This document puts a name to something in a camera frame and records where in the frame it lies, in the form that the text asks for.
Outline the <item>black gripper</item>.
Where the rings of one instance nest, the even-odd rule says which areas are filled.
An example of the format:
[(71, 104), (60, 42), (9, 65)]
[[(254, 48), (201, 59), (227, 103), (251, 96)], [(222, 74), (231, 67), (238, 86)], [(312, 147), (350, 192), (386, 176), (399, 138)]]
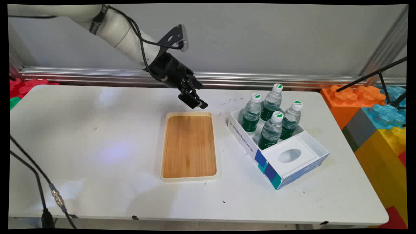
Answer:
[(207, 108), (208, 104), (203, 101), (197, 90), (202, 88), (193, 71), (178, 61), (168, 52), (159, 52), (155, 60), (148, 66), (149, 73), (157, 80), (169, 88), (180, 90), (178, 98), (188, 107)]

